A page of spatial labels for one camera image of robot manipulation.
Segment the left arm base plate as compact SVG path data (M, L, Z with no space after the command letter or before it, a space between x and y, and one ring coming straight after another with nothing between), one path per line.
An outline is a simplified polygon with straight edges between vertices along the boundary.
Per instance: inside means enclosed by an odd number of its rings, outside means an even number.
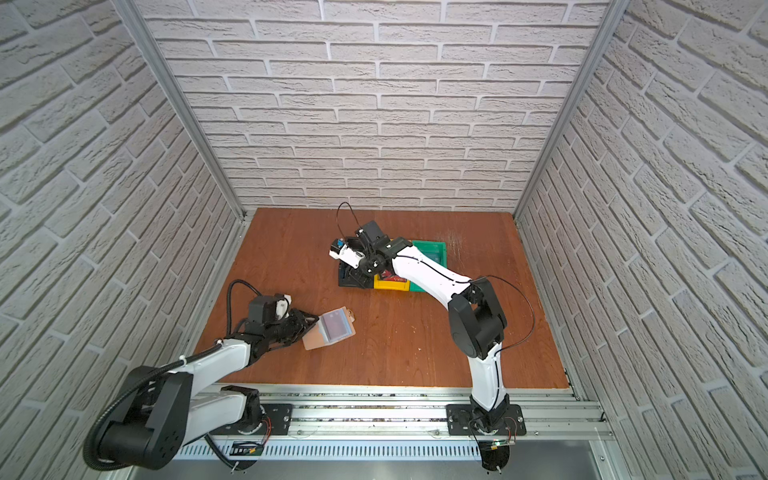
M234 424L219 427L211 435L256 435L265 437L267 430L271 436L287 436L291 425L293 405L290 403L267 403L260 406L260 411L251 417Z

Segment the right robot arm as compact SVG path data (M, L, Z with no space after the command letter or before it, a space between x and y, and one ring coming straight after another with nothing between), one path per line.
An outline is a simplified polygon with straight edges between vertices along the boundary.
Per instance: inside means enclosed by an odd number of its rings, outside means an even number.
M329 255L372 278L389 271L417 284L448 312L451 338L468 358L471 426L483 433L502 427L509 406L500 352L507 319L491 282L460 275L423 254L405 238L390 238L371 221L356 232L356 245L337 239Z

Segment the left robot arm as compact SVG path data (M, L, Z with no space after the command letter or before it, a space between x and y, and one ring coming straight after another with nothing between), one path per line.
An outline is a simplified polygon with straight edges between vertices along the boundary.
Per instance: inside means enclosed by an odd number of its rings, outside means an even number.
M269 436L273 423L257 389L210 387L265 354L298 342L319 320L293 307L287 295L258 296L246 317L229 322L225 336L209 349L163 366L133 369L86 435L84 462L96 471L129 466L158 470L183 446L204 439L231 469L245 469L245 464L229 461L212 432Z

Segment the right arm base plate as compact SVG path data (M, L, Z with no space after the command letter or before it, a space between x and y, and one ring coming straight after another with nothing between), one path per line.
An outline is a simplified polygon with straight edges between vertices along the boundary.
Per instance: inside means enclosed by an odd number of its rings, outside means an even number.
M490 412L471 404L449 404L446 419L450 436L525 436L527 427L517 404L502 404Z

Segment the tan leather card holder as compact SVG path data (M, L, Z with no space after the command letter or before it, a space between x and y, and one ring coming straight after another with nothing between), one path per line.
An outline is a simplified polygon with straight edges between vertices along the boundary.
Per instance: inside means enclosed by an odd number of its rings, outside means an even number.
M354 315L346 307L322 314L302 337L307 351L331 346L355 335Z

